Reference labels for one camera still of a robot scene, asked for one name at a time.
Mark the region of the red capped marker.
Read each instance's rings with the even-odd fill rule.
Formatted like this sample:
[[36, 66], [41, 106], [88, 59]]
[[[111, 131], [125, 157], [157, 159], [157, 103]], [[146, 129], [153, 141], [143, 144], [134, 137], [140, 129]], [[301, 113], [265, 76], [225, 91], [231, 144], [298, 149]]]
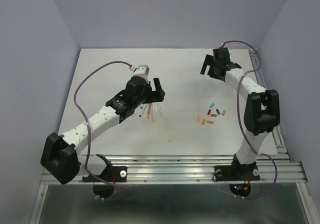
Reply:
[[145, 105], [145, 106], [142, 108], [142, 110], [141, 110], [141, 112], [140, 112], [140, 114], [139, 114], [139, 118], [141, 118], [141, 117], [143, 116], [146, 107], [147, 107], [147, 106]]

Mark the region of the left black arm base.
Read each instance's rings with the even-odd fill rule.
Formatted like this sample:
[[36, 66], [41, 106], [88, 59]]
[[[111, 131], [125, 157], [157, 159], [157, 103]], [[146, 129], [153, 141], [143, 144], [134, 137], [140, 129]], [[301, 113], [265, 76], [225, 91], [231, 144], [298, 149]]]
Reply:
[[79, 175], [82, 176], [83, 182], [102, 182], [101, 180], [103, 180], [115, 183], [127, 181], [128, 167], [114, 165], [102, 154], [91, 156], [88, 168], [98, 178], [90, 175], [84, 167], [81, 167]]

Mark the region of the orange highlighter pen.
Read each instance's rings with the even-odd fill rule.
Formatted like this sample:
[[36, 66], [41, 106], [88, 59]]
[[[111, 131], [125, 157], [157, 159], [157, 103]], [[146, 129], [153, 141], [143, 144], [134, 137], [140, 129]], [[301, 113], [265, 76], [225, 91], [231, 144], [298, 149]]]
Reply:
[[150, 119], [150, 116], [151, 116], [151, 110], [152, 109], [152, 104], [148, 104], [148, 112], [147, 112], [147, 119]]

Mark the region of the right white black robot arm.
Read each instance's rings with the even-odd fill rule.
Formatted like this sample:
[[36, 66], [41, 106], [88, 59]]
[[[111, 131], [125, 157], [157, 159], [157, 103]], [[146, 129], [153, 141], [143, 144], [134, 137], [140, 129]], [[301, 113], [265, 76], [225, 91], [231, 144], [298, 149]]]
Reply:
[[214, 49], [206, 55], [200, 74], [208, 70], [211, 78], [221, 80], [236, 90], [236, 107], [243, 141], [230, 166], [232, 177], [248, 173], [246, 165], [256, 162], [263, 141], [280, 124], [280, 99], [276, 90], [268, 90], [247, 76], [242, 67], [231, 61], [228, 48]]

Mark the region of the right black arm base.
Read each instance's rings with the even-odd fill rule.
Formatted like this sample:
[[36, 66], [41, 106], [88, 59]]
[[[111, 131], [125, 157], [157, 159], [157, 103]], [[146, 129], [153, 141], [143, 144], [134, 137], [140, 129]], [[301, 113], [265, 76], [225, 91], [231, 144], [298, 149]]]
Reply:
[[213, 181], [258, 181], [260, 173], [256, 162], [251, 164], [240, 164], [237, 159], [233, 159], [229, 165], [216, 165], [213, 167]]

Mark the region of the yellow capped marker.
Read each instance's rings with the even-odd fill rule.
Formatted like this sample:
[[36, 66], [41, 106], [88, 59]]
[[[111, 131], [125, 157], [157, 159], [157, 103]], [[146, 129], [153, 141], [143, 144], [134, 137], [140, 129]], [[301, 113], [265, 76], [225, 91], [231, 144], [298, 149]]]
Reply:
[[157, 103], [158, 111], [161, 117], [163, 117], [163, 112], [160, 103]]

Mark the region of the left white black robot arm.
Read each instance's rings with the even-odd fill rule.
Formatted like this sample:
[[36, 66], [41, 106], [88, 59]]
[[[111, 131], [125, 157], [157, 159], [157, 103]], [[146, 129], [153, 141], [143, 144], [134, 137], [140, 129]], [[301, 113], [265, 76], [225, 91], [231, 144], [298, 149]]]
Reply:
[[61, 135], [50, 134], [45, 140], [41, 165], [61, 184], [81, 175], [85, 162], [78, 155], [89, 148], [95, 138], [132, 116], [141, 104], [164, 100], [165, 92], [159, 78], [154, 78], [153, 82], [154, 90], [144, 78], [131, 77], [125, 89], [107, 101], [91, 118], [85, 118], [84, 123]]

